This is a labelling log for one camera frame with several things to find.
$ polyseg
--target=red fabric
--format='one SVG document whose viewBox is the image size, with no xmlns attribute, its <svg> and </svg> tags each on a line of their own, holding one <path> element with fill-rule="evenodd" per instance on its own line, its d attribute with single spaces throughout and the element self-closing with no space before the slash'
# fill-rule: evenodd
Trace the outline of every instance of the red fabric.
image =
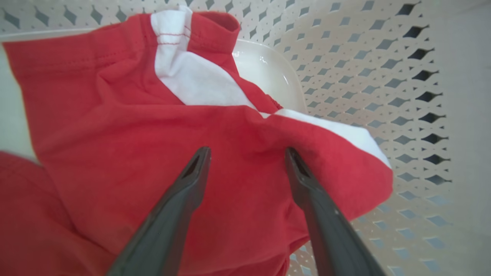
<svg viewBox="0 0 491 276">
<path fill-rule="evenodd" d="M 194 15 L 193 34 L 230 32 L 217 27 L 229 20 L 220 16 L 195 25 Z M 225 39 L 215 43 L 224 53 L 208 56 L 212 49 L 193 34 L 190 51 L 239 79 L 229 41 L 236 36 L 203 35 Z M 148 15 L 89 34 L 4 46 L 45 170 L 0 156 L 7 163 L 0 171 L 0 242 L 16 253 L 1 250 L 3 275 L 102 275 L 202 146 L 211 147 L 212 164 L 182 275 L 285 275 L 288 255 L 308 240 L 285 172 L 288 146 L 348 219 L 390 195 L 391 170 L 328 130 L 277 115 L 264 119 L 245 106 L 182 105 L 153 71 L 157 42 Z M 261 109 L 277 109 L 268 97 L 244 91 Z M 13 170 L 13 163 L 23 165 Z"/>
</svg>

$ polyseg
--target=laundry basket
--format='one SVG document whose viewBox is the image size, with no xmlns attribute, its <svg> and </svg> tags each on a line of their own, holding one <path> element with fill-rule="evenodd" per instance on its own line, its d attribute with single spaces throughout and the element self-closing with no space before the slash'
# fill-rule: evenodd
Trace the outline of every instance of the laundry basket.
<svg viewBox="0 0 491 276">
<path fill-rule="evenodd" d="M 168 5 L 228 12 L 239 38 L 290 62 L 310 115 L 365 127 L 389 157 L 392 197 L 353 221 L 387 275 L 488 275 L 489 3 L 7 0 L 0 38 L 86 31 Z M 290 260 L 288 275 L 317 274 L 310 244 Z"/>
</svg>

